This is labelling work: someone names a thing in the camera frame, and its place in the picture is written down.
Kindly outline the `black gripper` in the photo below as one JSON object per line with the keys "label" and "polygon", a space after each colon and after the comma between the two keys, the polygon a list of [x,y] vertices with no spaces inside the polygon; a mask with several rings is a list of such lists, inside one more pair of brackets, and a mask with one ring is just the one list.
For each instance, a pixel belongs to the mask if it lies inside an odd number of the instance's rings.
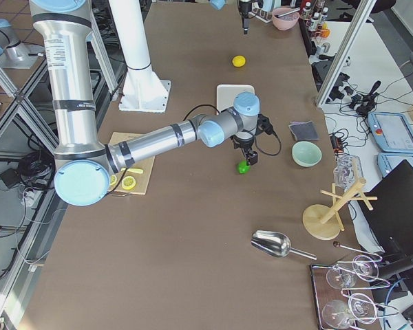
{"label": "black gripper", "polygon": [[258,153],[253,150],[255,138],[240,137],[237,134],[232,136],[233,148],[241,150],[243,155],[246,155],[246,162],[248,165],[255,165],[258,162]]}
{"label": "black gripper", "polygon": [[238,0],[238,12],[242,17],[242,29],[244,34],[249,30],[249,13],[252,10],[252,0]]}

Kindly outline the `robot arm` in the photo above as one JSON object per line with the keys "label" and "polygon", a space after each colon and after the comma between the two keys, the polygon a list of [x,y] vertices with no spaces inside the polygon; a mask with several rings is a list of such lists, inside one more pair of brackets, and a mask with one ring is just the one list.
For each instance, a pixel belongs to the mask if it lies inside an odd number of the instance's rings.
{"label": "robot arm", "polygon": [[251,92],[238,94],[233,106],[217,115],[197,115],[116,145],[100,143],[87,56],[90,3],[31,1],[30,10],[44,40],[59,132],[54,188],[63,201],[94,204],[107,194],[112,174],[196,140],[213,147],[232,138],[242,149],[253,143],[260,101]]}

